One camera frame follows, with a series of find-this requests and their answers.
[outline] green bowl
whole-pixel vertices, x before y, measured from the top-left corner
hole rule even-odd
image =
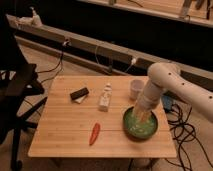
[[[125,131],[139,139],[150,138],[158,128],[158,120],[156,116],[152,112],[149,119],[147,119],[146,122],[141,123],[140,120],[133,115],[132,110],[133,107],[130,107],[124,113],[123,123]]]

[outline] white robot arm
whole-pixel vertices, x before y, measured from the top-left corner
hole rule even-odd
[[[213,93],[183,79],[177,65],[155,63],[149,67],[148,76],[149,81],[138,96],[134,107],[135,113],[139,110],[154,109],[159,104],[162,94],[169,90],[213,122]]]

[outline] chili pepper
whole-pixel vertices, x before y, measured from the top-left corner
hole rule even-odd
[[[96,123],[92,129],[92,134],[90,136],[89,145],[94,144],[95,140],[98,137],[98,134],[100,132],[101,126],[99,123]]]

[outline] small white figurine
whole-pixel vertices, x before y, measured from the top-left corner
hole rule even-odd
[[[110,98],[111,98],[112,88],[111,84],[107,83],[104,87],[104,90],[101,94],[99,101],[99,110],[103,112],[107,112],[109,108]]]

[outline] table surface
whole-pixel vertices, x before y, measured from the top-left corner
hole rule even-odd
[[[123,130],[123,114],[134,102],[129,98],[133,79],[142,76],[57,76],[51,86],[31,147],[30,157],[104,157],[164,158],[176,157],[162,105],[154,110],[158,130],[150,139],[133,141]],[[111,83],[108,112],[98,110],[101,92]],[[89,95],[81,104],[70,100],[70,93],[83,87]],[[94,124],[101,125],[96,142],[89,146]]]

